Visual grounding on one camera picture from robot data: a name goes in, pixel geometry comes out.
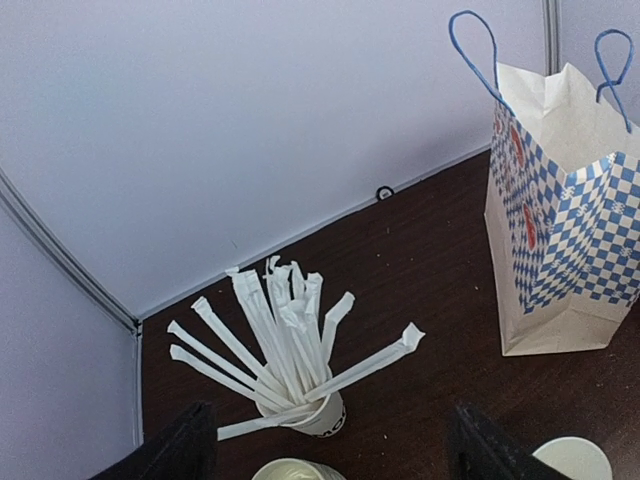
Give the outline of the blue checkered paper bag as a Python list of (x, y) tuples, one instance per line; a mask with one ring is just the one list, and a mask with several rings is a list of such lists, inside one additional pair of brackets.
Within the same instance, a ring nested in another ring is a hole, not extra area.
[(607, 347), (639, 298), (639, 128), (622, 74), (493, 63), (485, 224), (506, 356)]

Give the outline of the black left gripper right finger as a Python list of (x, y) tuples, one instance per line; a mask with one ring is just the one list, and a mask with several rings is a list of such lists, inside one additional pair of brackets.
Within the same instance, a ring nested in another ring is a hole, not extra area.
[(524, 450), (475, 406), (455, 406), (448, 433), (451, 479), (551, 480), (565, 475)]

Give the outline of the white paper coffee cup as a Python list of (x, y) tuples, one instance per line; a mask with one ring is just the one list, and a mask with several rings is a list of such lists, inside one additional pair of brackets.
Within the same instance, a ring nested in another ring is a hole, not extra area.
[(612, 466), (605, 452), (592, 441), (581, 437), (550, 440), (538, 447), (533, 456), (570, 479), (613, 479)]

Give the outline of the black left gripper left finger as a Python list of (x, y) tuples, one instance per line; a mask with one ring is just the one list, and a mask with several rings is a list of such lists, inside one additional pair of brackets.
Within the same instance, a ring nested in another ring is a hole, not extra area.
[(213, 479), (217, 460), (213, 405), (192, 403), (151, 440), (99, 473), (100, 479)]

